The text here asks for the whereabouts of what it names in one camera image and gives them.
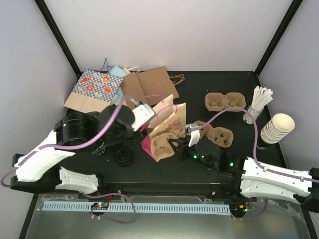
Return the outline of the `pink cakes paper bag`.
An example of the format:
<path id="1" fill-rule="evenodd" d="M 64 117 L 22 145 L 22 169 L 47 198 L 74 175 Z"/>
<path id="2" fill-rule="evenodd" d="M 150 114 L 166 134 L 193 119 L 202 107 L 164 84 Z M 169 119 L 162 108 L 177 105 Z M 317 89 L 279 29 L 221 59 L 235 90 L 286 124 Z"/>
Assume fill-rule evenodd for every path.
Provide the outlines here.
<path id="1" fill-rule="evenodd" d="M 142 141 L 142 149 L 153 159 L 151 152 L 151 140 L 163 133 L 172 132 L 178 138 L 185 137 L 186 125 L 186 104 L 174 104 L 173 95 L 162 99 L 153 107 L 156 116 L 144 128 L 150 128 L 152 131 Z"/>

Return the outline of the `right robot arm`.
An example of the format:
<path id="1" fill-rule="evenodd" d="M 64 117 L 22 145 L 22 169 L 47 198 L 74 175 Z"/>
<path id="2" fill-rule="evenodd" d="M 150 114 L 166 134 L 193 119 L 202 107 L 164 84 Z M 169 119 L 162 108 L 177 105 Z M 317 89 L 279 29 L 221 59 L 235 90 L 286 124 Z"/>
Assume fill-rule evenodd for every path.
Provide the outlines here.
<path id="1" fill-rule="evenodd" d="M 218 175 L 230 178 L 226 186 L 213 189 L 214 198 L 241 202 L 245 198 L 278 199 L 300 205 L 303 209 L 319 211 L 319 170 L 292 170 L 265 163 L 251 157 L 224 152 L 207 137 L 190 145 L 187 137 L 169 139 L 170 146 L 180 160 L 193 158 Z"/>

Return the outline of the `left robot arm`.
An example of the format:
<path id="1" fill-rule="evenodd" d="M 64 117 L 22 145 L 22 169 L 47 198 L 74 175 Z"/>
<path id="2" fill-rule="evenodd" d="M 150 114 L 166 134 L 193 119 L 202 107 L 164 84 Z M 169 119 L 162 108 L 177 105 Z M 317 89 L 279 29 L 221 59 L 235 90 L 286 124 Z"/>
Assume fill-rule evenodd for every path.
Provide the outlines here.
<path id="1" fill-rule="evenodd" d="M 100 156 L 109 149 L 119 166 L 129 166 L 134 159 L 133 148 L 148 135 L 142 126 L 156 113 L 149 105 L 141 104 L 134 109 L 122 106 L 113 116 L 116 108 L 111 105 L 101 112 L 65 116 L 32 152 L 15 158 L 15 175 L 9 188 L 34 194 L 72 190 L 103 198 L 107 193 L 103 176 L 73 172 L 60 162 L 78 152 Z"/>

